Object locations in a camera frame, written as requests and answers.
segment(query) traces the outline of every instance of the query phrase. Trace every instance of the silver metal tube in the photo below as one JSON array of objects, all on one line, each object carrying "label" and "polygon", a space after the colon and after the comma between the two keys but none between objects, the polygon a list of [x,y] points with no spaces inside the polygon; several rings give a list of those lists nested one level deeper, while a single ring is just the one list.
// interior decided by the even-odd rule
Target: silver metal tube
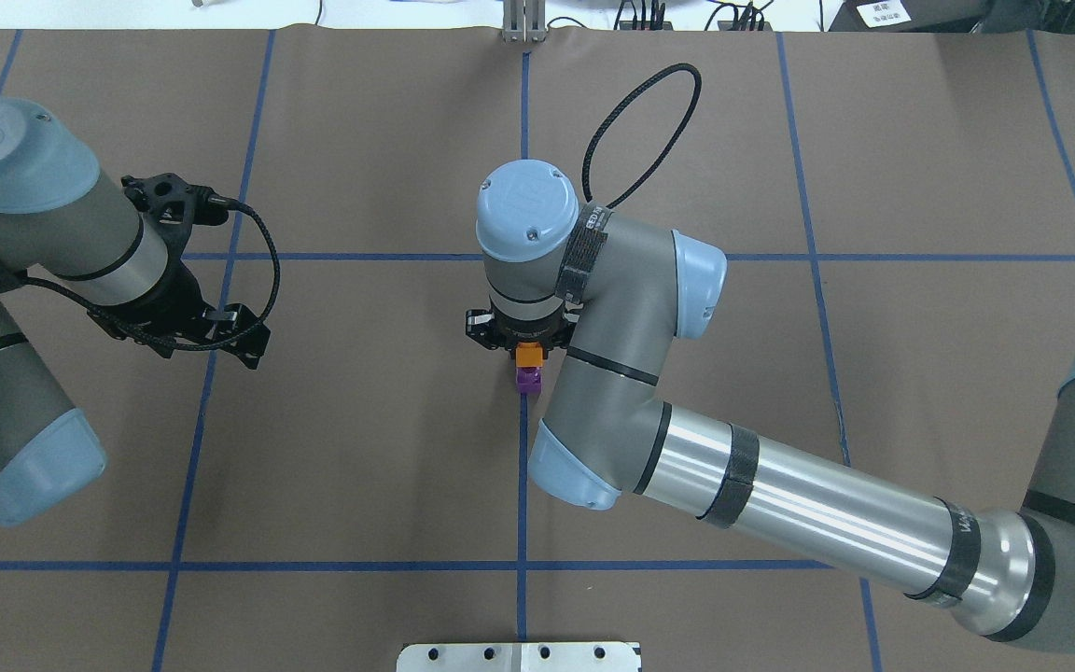
[{"label": "silver metal tube", "polygon": [[487,297],[496,310],[503,312],[513,319],[538,320],[549,317],[556,311],[562,310],[562,299],[550,295],[541,301],[513,301],[503,294],[497,292],[494,286],[487,288]]},{"label": "silver metal tube", "polygon": [[674,406],[657,467],[642,494],[699,518],[716,500],[731,449],[732,426]]},{"label": "silver metal tube", "polygon": [[99,306],[116,306],[134,301],[153,289],[168,266],[168,247],[160,234],[146,221],[140,223],[140,244],[131,256],[114,271],[90,277],[62,277],[69,289],[81,294]]},{"label": "silver metal tube", "polygon": [[940,577],[951,519],[937,499],[760,439],[739,530],[906,592]]},{"label": "silver metal tube", "polygon": [[970,633],[985,637],[1009,626],[1028,603],[1036,577],[1036,549],[1028,525],[1015,512],[986,511],[977,523],[981,531],[977,573],[951,616]]}]

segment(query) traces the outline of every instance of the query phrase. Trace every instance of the grid line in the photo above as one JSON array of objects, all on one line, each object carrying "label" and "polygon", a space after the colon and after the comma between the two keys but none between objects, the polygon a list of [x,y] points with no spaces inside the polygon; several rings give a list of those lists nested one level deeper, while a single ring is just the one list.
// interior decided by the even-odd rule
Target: grid line
[{"label": "grid line", "polygon": [[[282,262],[481,262],[478,252],[276,252]],[[809,252],[728,252],[730,262],[807,262]],[[268,252],[185,252],[186,260],[236,260],[266,262]],[[1075,263],[1075,255],[994,255],[956,254],[956,252],[818,252],[820,262],[1004,262],[1004,263]]]},{"label": "grid line", "polygon": [[[239,186],[239,200],[243,201],[247,195],[247,183],[252,178],[252,162],[256,156],[256,141],[259,138],[259,120],[264,106],[264,92],[268,89],[269,68],[272,67],[272,49],[276,44],[276,31],[268,31],[268,42],[264,46],[264,62],[260,69],[259,88],[256,94],[256,109],[252,112],[252,132],[247,140],[247,153],[244,157],[243,182]],[[240,230],[243,226],[243,218],[235,213],[234,229],[230,233],[230,258],[227,259],[226,273],[223,274],[223,289],[218,294],[218,306],[226,305],[227,292],[230,290],[231,274],[234,272],[233,259],[235,249],[239,246]],[[163,654],[168,643],[168,627],[172,623],[173,601],[176,597],[176,582],[181,576],[181,558],[185,547],[185,531],[188,527],[188,510],[194,500],[194,485],[197,480],[197,464],[201,459],[202,439],[205,434],[205,413],[209,410],[210,394],[214,390],[214,373],[217,363],[217,351],[210,351],[209,360],[205,363],[205,378],[201,383],[201,401],[197,409],[197,425],[194,428],[194,443],[188,454],[188,468],[185,471],[185,488],[181,500],[181,514],[176,519],[176,535],[173,541],[172,561],[168,567],[168,582],[166,586],[166,600],[160,613],[160,626],[157,631],[157,643],[155,643],[152,655],[152,672],[160,672],[163,667]]]},{"label": "grid line", "polygon": [[[526,571],[801,571],[833,570],[818,560],[526,560]],[[173,562],[0,560],[0,571],[169,571]],[[361,573],[405,571],[516,571],[512,560],[431,561],[183,561],[176,570],[198,573]]]},{"label": "grid line", "polygon": [[[823,360],[828,366],[828,386],[832,404],[836,408],[836,424],[840,431],[840,449],[845,467],[852,467],[852,456],[848,449],[848,431],[845,429],[845,405],[840,396],[840,378],[836,375],[836,356],[832,349],[831,328],[828,324],[828,303],[823,300],[823,277],[819,272],[819,254],[816,247],[815,229],[811,221],[811,202],[807,199],[807,181],[803,173],[803,151],[799,147],[799,128],[794,118],[794,97],[790,94],[790,71],[786,60],[786,41],[782,33],[774,33],[777,41],[777,60],[782,71],[782,97],[786,103],[786,123],[790,131],[790,152],[794,154],[794,177],[799,187],[799,209],[803,213],[803,233],[807,238],[807,256],[811,261],[811,282],[815,287],[816,309],[819,314],[819,332],[823,338]],[[870,660],[874,672],[882,672],[882,654],[878,645],[877,618],[874,616],[874,600],[870,595],[870,583],[860,578],[861,610],[865,614],[865,631],[870,646]]]},{"label": "grid line", "polygon": [[[520,157],[529,158],[529,57],[532,52],[520,55]],[[517,641],[529,638],[527,591],[529,577],[526,562],[529,560],[529,395],[520,394],[520,412],[517,416]]]},{"label": "grid line", "polygon": [[1028,47],[1031,49],[1031,65],[1036,69],[1036,81],[1040,82],[1040,95],[1044,101],[1044,112],[1048,115],[1048,126],[1052,131],[1052,140],[1057,141],[1057,151],[1064,165],[1064,174],[1067,177],[1067,186],[1072,189],[1072,199],[1075,201],[1075,171],[1072,170],[1072,161],[1067,158],[1067,149],[1064,147],[1064,140],[1059,131],[1057,123],[1057,111],[1052,109],[1052,99],[1048,94],[1048,82],[1044,80],[1044,68],[1040,60],[1040,47],[1036,46],[1036,34],[1028,29]]},{"label": "grid line", "polygon": [[14,57],[18,53],[18,42],[23,41],[23,29],[16,30],[14,38],[11,39],[11,47],[8,49],[8,60],[3,63],[3,72],[0,73],[0,96],[3,95],[3,89],[8,85],[8,77],[11,75],[11,66],[14,65]]}]

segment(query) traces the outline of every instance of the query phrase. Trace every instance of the orange block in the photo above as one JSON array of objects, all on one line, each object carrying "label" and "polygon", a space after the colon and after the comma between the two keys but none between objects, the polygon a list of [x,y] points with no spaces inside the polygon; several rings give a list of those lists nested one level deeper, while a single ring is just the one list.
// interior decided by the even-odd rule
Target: orange block
[{"label": "orange block", "polygon": [[515,351],[517,366],[542,366],[546,353],[542,352],[541,343],[517,343]]}]

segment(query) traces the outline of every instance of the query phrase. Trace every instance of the black cable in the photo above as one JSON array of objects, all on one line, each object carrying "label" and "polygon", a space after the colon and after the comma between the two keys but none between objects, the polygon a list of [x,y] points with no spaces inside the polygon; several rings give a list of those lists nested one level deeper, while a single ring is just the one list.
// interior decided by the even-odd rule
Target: black cable
[{"label": "black cable", "polygon": [[735,27],[735,25],[737,24],[737,18],[741,16],[741,5],[735,3],[718,3],[718,4],[719,4],[718,8],[716,10],[713,10],[712,16],[707,17],[707,23],[705,23],[704,25],[704,30],[707,30],[710,29],[710,27],[712,27],[713,18],[716,18],[716,14],[719,14],[725,8],[732,8],[732,26]]},{"label": "black cable", "polygon": [[264,243],[268,245],[268,255],[269,257],[272,257],[272,289],[269,290],[268,302],[264,303],[264,310],[260,311],[256,321],[248,324],[246,328],[238,333],[234,333],[234,335],[227,335],[226,339],[210,341],[209,343],[182,343],[181,341],[176,341],[174,339],[167,339],[167,337],[148,333],[144,331],[144,328],[138,327],[135,324],[125,321],[110,312],[102,310],[102,308],[98,306],[97,303],[89,302],[88,299],[82,297],[81,294],[74,292],[74,290],[69,289],[67,286],[57,285],[55,282],[42,280],[42,277],[25,277],[23,280],[23,284],[42,286],[44,289],[52,289],[53,292],[62,295],[62,297],[68,298],[70,301],[77,303],[78,306],[89,311],[89,313],[95,317],[106,320],[111,325],[114,325],[114,327],[119,331],[123,331],[126,335],[131,337],[131,339],[135,339],[143,344],[154,343],[163,348],[183,352],[217,351],[218,348],[226,347],[226,345],[230,345],[235,341],[249,335],[250,332],[259,328],[261,324],[264,324],[264,319],[268,319],[268,315],[272,314],[272,306],[276,305],[276,295],[280,294],[281,290],[281,258],[276,254],[276,245],[273,245],[272,243],[272,234],[268,232],[268,226],[264,226],[263,218],[260,218],[259,214],[256,213],[256,210],[253,210],[247,203],[240,203],[233,199],[224,200],[227,201],[227,209],[239,210],[240,213],[243,213],[245,216],[249,216],[252,220],[256,223],[256,226],[259,227],[260,235],[263,235]]},{"label": "black cable", "polygon": [[550,18],[550,20],[546,22],[547,29],[549,29],[551,23],[555,23],[556,20],[559,20],[559,18],[567,18],[567,20],[569,20],[569,22],[575,22],[576,25],[580,25],[583,27],[588,27],[588,26],[584,25],[584,22],[580,22],[579,18],[576,18],[576,17],[554,17],[554,18]]},{"label": "black cable", "polygon": [[633,25],[636,25],[636,4],[633,3],[633,0],[619,0],[619,5],[616,8],[616,20],[613,22],[613,30],[619,30],[619,13],[625,11],[625,3],[628,3],[633,9],[631,20]]},{"label": "black cable", "polygon": [[746,11],[741,12],[741,18],[737,23],[732,25],[733,30],[754,30],[754,25],[756,18],[758,17],[758,8],[754,8],[754,3],[746,4]]},{"label": "black cable", "polygon": [[584,153],[584,199],[588,201],[592,200],[591,157],[593,156],[594,153],[597,153],[597,145],[600,145],[600,140],[602,139],[602,137],[605,135],[605,131],[608,131],[608,127],[611,127],[612,124],[615,123],[616,117],[619,117],[619,114],[621,114],[621,112],[625,111],[625,108],[630,106],[630,103],[636,101],[636,98],[639,98],[641,94],[645,94],[646,90],[649,90],[649,88],[651,88],[655,84],[657,84],[657,82],[665,80],[665,77],[669,77],[671,74],[675,72],[690,73],[692,80],[696,81],[696,86],[693,89],[691,89],[690,104],[687,105],[687,111],[683,113],[683,120],[679,120],[678,128],[675,128],[674,135],[670,137],[670,141],[666,142],[665,147],[661,149],[661,154],[658,154],[658,158],[655,159],[654,163],[649,166],[649,168],[645,171],[645,173],[642,174],[641,177],[639,177],[631,187],[627,188],[625,192],[618,197],[618,199],[616,199],[612,203],[608,203],[608,208],[615,209],[616,205],[619,205],[625,199],[628,199],[628,197],[630,197],[633,194],[633,191],[636,191],[636,188],[641,187],[641,184],[644,184],[645,180],[648,180],[649,175],[654,174],[654,171],[658,170],[658,167],[661,166],[662,159],[666,158],[666,154],[670,154],[670,149],[674,147],[675,142],[678,141],[678,137],[683,134],[683,129],[687,128],[687,123],[689,123],[691,115],[696,114],[696,105],[697,103],[699,103],[700,90],[703,90],[704,88],[703,76],[700,76],[698,69],[696,69],[696,66],[692,66],[690,63],[675,63],[673,66],[663,68],[660,72],[649,77],[649,80],[642,82],[641,85],[637,88],[631,90],[631,92],[628,94],[628,96],[625,96],[624,101],[619,102],[619,105],[616,105],[615,110],[610,112],[608,116],[604,118],[603,123],[600,125],[600,128],[597,128],[597,133],[594,133],[594,135],[591,137],[591,141],[588,142],[588,149],[586,149]]}]

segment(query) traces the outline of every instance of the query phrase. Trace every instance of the metal bracket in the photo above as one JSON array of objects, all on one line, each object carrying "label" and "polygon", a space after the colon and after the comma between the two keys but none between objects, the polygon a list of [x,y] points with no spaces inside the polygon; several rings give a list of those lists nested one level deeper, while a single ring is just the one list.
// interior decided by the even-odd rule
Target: metal bracket
[{"label": "metal bracket", "polygon": [[542,42],[546,39],[546,0],[504,0],[504,42]]},{"label": "metal bracket", "polygon": [[635,642],[481,643],[413,645],[400,652],[397,672],[640,672]]}]

